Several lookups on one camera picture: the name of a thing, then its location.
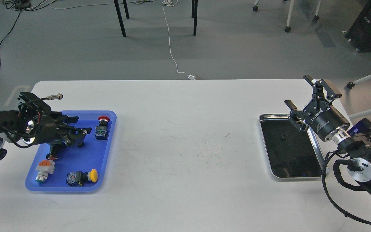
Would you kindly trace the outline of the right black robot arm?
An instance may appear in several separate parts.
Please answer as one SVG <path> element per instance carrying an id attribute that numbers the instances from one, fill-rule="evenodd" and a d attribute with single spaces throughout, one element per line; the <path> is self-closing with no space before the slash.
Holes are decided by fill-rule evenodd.
<path id="1" fill-rule="evenodd" d="M 344 216 L 371 225 L 370 221 L 356 217 L 337 205 L 326 187 L 326 168 L 333 156 L 340 157 L 333 164 L 333 172 L 338 183 L 353 191 L 367 191 L 371 195 L 371 145 L 357 137 L 365 136 L 371 143 L 371 121 L 363 118 L 353 127 L 350 122 L 332 105 L 342 95 L 330 80 L 316 80 L 305 75 L 304 79 L 312 86 L 311 101 L 303 110 L 298 110 L 290 100 L 285 104 L 290 108 L 288 120 L 299 131 L 313 130 L 322 141 L 334 141 L 338 148 L 328 152 L 322 167 L 324 192 L 333 206 Z"/>

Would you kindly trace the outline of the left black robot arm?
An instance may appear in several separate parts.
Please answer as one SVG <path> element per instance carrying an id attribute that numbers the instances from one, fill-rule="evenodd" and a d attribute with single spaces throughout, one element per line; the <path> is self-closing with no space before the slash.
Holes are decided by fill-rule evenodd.
<path id="1" fill-rule="evenodd" d="M 78 122 L 78 116 L 53 111 L 46 103 L 48 100 L 61 100 L 62 94 L 39 98 L 33 93 L 21 92 L 19 98 L 22 103 L 17 110 L 0 111 L 0 160 L 6 156 L 6 150 L 2 148 L 2 134 L 6 135 L 6 141 L 20 148 L 49 144 L 50 151 L 43 164 L 53 164 L 63 147 L 84 145 L 84 139 L 92 128 L 72 126 Z"/>

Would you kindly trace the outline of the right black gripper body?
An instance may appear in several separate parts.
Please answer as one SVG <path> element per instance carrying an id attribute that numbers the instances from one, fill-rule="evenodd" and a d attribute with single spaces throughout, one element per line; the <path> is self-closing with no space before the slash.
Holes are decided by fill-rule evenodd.
<path id="1" fill-rule="evenodd" d="M 334 107 L 323 105 L 305 107 L 305 123 L 318 135 L 322 141 L 331 140 L 332 131 L 339 128 L 348 129 L 350 122 Z"/>

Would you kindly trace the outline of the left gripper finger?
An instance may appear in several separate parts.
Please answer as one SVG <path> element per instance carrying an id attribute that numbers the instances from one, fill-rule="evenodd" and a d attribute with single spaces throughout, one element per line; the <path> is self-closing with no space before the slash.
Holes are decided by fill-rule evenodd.
<path id="1" fill-rule="evenodd" d="M 79 120 L 78 116 L 59 115 L 56 118 L 57 127 L 66 127 L 72 123 L 77 123 Z"/>
<path id="2" fill-rule="evenodd" d="M 64 135 L 64 143 L 67 146 L 76 145 L 78 147 L 82 147 L 84 146 L 84 139 L 86 135 L 91 133 L 92 128 L 76 128 L 73 126 L 67 126 L 66 130 L 67 132 Z"/>

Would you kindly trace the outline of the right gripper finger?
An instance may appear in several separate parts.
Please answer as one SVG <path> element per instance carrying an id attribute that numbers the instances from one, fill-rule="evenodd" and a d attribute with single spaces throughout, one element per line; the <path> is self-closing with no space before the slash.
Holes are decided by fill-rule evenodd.
<path id="1" fill-rule="evenodd" d="M 298 110 L 291 100 L 284 100 L 290 109 L 288 120 L 298 131 L 306 131 L 313 125 L 312 116 L 315 113 L 315 103 L 310 101 L 303 110 Z"/>
<path id="2" fill-rule="evenodd" d="M 303 111 L 330 110 L 332 102 L 342 97 L 338 88 L 328 79 L 315 80 L 310 75 L 305 75 L 303 79 L 312 87 L 311 101 Z"/>

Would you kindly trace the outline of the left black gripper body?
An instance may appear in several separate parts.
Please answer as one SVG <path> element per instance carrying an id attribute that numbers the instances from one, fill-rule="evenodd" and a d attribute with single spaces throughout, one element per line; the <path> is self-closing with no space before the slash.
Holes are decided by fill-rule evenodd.
<path id="1" fill-rule="evenodd" d="M 68 116 L 62 113 L 52 113 L 44 115 L 42 121 L 36 128 L 35 137 L 32 139 L 32 145 L 49 143 L 55 139 L 60 139 L 66 135 L 67 130 L 65 120 Z"/>

